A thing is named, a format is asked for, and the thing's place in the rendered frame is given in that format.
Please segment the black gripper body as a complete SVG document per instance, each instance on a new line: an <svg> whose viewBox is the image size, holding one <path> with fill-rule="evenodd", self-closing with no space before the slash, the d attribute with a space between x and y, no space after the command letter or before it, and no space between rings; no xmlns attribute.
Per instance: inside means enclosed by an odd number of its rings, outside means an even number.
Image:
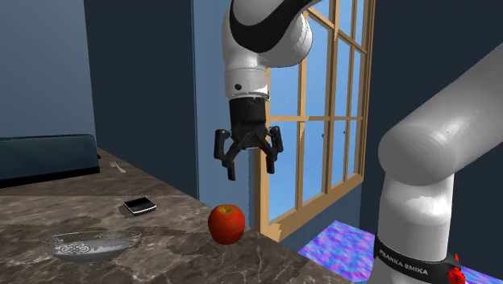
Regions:
<svg viewBox="0 0 503 284"><path fill-rule="evenodd" d="M246 148L269 148L265 139L265 99L260 97L244 97L232 99L230 105L231 148L238 150Z"/></svg>

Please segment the wooden framed window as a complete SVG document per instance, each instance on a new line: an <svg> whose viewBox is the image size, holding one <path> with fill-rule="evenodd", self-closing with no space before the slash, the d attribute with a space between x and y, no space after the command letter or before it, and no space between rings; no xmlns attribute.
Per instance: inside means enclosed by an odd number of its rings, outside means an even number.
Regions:
<svg viewBox="0 0 503 284"><path fill-rule="evenodd" d="M268 124L284 145L268 174L253 157L254 228L281 242L364 180L376 0L324 0L304 12L314 34L297 65L268 69Z"/></svg>

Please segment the red apple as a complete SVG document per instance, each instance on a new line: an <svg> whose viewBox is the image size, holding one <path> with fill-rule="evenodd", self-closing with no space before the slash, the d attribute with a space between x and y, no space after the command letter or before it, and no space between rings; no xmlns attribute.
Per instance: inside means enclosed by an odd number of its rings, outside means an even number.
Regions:
<svg viewBox="0 0 503 284"><path fill-rule="evenodd" d="M235 205L216 206L209 215L208 228L216 243L234 244L241 239L244 232L244 213Z"/></svg>

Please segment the black smartphone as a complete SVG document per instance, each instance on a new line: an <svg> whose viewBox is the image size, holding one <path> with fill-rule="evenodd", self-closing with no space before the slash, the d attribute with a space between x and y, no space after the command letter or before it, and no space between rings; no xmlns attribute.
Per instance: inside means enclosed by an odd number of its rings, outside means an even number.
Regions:
<svg viewBox="0 0 503 284"><path fill-rule="evenodd" d="M147 214L157 208L157 205L146 197L136 198L123 203L126 209L134 216Z"/></svg>

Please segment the purple patterned robot stand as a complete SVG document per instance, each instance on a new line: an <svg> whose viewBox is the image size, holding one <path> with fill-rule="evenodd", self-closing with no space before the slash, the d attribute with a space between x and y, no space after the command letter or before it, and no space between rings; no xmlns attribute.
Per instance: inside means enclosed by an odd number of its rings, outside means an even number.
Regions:
<svg viewBox="0 0 503 284"><path fill-rule="evenodd" d="M375 234L355 223L312 219L294 232L294 250L352 282L366 282ZM454 217L448 252L459 256L469 284L503 284L503 229L497 225Z"/></svg>

